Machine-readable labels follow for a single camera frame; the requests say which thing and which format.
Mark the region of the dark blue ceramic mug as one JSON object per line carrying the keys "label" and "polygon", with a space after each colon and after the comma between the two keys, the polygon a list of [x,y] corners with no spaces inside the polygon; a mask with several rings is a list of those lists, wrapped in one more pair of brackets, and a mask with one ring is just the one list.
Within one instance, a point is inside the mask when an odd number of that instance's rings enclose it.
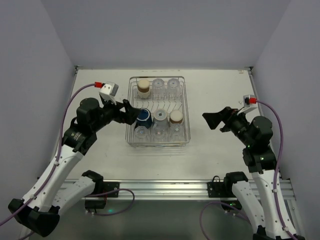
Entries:
{"label": "dark blue ceramic mug", "polygon": [[145,127],[149,129],[152,126],[153,120],[151,112],[147,108],[141,108],[135,123],[135,129],[137,127]]}

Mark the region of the beige brown cup back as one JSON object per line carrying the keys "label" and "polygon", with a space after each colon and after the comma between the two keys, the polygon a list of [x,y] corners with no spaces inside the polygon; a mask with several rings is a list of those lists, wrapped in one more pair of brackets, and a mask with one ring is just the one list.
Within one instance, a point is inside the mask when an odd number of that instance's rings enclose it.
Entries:
{"label": "beige brown cup back", "polygon": [[137,94],[141,99],[147,99],[150,95],[150,82],[148,79],[140,79],[137,83]]}

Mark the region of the beige brown cup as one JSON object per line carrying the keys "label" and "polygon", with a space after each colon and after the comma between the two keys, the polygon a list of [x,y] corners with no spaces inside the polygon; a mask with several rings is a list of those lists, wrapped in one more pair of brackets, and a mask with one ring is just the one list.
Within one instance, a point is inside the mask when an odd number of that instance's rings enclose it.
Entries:
{"label": "beige brown cup", "polygon": [[184,114],[176,109],[173,110],[170,115],[169,115],[169,124],[173,125],[173,124],[182,124],[184,121]]}
{"label": "beige brown cup", "polygon": [[137,83],[137,94],[141,99],[147,99],[150,95],[150,82],[148,79],[140,79]]}

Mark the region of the light grey footed cup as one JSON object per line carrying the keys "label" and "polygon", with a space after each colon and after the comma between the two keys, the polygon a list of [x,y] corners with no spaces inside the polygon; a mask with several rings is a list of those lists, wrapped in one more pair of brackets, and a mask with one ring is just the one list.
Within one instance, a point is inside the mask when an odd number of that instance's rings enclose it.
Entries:
{"label": "light grey footed cup", "polygon": [[163,108],[157,109],[153,115],[153,128],[168,128],[168,114]]}

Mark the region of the beige brown cup front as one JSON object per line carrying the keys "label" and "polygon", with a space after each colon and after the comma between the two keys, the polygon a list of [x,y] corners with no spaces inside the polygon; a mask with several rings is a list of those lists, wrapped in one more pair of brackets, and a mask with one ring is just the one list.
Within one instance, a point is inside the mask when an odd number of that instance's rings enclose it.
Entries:
{"label": "beige brown cup front", "polygon": [[184,121],[184,114],[176,109],[173,110],[170,115],[169,115],[169,124],[173,125],[173,124],[182,124]]}

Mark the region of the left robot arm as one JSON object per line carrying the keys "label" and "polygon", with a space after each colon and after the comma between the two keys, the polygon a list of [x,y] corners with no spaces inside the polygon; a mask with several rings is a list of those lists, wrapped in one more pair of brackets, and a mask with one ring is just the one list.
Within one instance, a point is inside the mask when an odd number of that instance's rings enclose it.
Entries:
{"label": "left robot arm", "polygon": [[115,121],[132,125],[141,110],[122,102],[83,99],[76,110],[70,127],[62,133],[57,153],[35,185],[22,197],[8,205],[18,223],[42,237],[47,237],[59,223],[61,215],[86,196],[102,196],[103,177],[86,171],[76,183],[60,192],[62,184],[97,140],[97,132]]}

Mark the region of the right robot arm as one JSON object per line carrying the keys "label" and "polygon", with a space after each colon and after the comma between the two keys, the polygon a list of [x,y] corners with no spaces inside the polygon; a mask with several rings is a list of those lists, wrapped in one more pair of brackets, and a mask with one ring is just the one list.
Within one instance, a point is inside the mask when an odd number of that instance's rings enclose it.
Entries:
{"label": "right robot arm", "polygon": [[222,133],[232,132],[243,144],[242,158],[258,191],[256,197],[243,172],[227,173],[224,188],[232,193],[247,215],[254,240],[302,240],[288,214],[280,180],[277,159],[270,147],[273,124],[264,116],[256,116],[251,122],[239,109],[225,107],[216,113],[203,113],[210,129],[220,123]]}

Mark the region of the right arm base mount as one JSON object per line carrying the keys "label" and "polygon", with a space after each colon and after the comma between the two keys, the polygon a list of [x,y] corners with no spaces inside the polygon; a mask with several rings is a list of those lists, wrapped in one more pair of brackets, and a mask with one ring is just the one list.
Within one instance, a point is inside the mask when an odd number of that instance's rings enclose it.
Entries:
{"label": "right arm base mount", "polygon": [[233,184],[246,181],[248,178],[242,171],[226,173],[223,180],[215,175],[211,181],[207,182],[207,192],[209,198],[235,198],[232,192]]}

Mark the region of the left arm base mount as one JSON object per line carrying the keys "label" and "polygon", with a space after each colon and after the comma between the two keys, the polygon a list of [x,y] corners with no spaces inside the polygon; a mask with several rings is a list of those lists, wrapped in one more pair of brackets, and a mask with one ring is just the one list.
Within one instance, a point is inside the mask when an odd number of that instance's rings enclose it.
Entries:
{"label": "left arm base mount", "polygon": [[93,197],[99,195],[100,197],[117,198],[118,193],[116,190],[120,188],[119,182],[104,181],[104,177],[99,173],[92,170],[85,171],[82,177],[90,178],[94,182],[94,189],[88,196]]}

